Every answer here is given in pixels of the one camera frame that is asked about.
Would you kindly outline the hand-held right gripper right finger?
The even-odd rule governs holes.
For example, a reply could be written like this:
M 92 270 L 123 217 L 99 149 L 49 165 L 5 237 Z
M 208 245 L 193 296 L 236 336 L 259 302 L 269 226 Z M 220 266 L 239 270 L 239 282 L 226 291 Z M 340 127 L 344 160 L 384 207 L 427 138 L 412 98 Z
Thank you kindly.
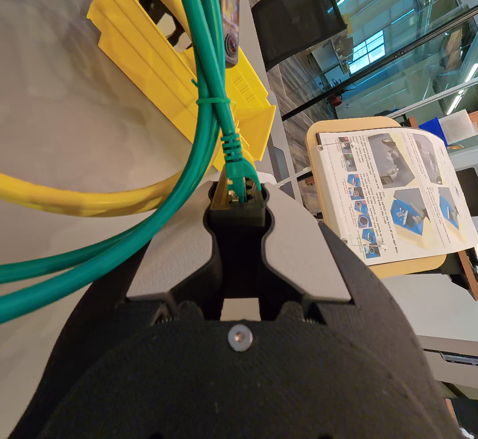
M 272 184 L 262 185 L 270 226 L 261 240 L 260 299 L 271 311 L 289 301 L 353 305 L 319 222 Z

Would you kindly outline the blue plastic box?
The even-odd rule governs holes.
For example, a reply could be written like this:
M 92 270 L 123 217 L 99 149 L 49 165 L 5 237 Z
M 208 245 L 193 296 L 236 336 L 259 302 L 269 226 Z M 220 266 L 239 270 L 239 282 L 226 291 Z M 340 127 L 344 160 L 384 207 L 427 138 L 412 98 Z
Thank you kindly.
M 422 123 L 421 125 L 419 125 L 419 128 L 439 137 L 445 143 L 445 145 L 447 145 L 446 137 L 438 117 L 435 117 L 427 122 Z

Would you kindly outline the yellow plastic bin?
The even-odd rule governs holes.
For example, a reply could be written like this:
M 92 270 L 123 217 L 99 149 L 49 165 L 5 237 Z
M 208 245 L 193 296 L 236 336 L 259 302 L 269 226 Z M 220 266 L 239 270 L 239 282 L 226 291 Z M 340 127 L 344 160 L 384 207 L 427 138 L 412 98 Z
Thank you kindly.
M 100 31 L 99 48 L 190 143 L 197 123 L 193 49 L 178 53 L 138 0 L 93 0 L 87 18 Z M 276 107 L 243 51 L 226 69 L 225 89 L 243 153 L 262 161 Z

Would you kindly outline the white plastic box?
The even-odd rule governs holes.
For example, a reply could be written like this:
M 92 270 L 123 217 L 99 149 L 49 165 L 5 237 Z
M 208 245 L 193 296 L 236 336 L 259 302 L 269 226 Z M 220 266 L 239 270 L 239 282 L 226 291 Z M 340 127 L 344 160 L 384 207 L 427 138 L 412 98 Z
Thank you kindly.
M 475 125 L 465 109 L 442 117 L 438 119 L 438 122 L 448 145 L 456 144 L 477 135 Z

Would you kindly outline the black network switch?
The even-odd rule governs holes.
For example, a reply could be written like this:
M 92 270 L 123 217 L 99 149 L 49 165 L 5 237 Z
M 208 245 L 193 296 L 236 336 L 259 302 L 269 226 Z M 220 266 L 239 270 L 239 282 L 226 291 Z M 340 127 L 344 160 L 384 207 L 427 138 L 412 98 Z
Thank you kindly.
M 207 225 L 215 236 L 222 268 L 220 297 L 253 298 L 258 294 L 260 246 L 266 233 L 266 207 L 254 180 L 246 178 L 246 202 L 231 193 L 225 167 L 210 192 Z

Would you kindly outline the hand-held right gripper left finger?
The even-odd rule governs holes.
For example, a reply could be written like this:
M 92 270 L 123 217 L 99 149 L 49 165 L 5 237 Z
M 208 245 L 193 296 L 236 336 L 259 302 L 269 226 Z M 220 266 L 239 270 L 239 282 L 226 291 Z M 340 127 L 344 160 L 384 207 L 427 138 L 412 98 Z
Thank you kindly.
M 222 261 L 206 222 L 215 185 L 207 181 L 196 188 L 152 238 L 128 289 L 129 300 L 160 300 L 176 311 L 183 301 L 203 304 L 219 291 Z

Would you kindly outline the wooden board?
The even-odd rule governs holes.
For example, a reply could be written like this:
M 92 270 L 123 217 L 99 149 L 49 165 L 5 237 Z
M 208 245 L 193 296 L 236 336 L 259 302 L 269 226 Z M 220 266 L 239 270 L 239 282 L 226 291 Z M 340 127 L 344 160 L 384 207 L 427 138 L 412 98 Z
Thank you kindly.
M 395 120 L 388 117 L 367 117 L 356 119 L 339 119 L 339 120 L 324 120 L 314 123 L 306 134 L 306 146 L 309 156 L 310 166 L 312 169 L 315 187 L 317 190 L 318 199 L 322 209 L 323 219 L 325 225 L 331 229 L 336 236 L 340 237 L 339 233 L 339 218 L 337 217 L 331 194 L 326 185 L 326 173 L 320 159 L 316 159 L 315 155 L 318 153 L 319 142 L 317 140 L 318 134 L 328 132 L 354 132 L 373 129 L 390 129 L 399 128 L 400 125 Z M 396 277 L 406 274 L 419 274 L 425 271 L 435 271 L 446 260 L 446 255 L 423 257 L 407 259 L 398 262 L 384 263 L 369 267 L 369 269 L 380 279 Z

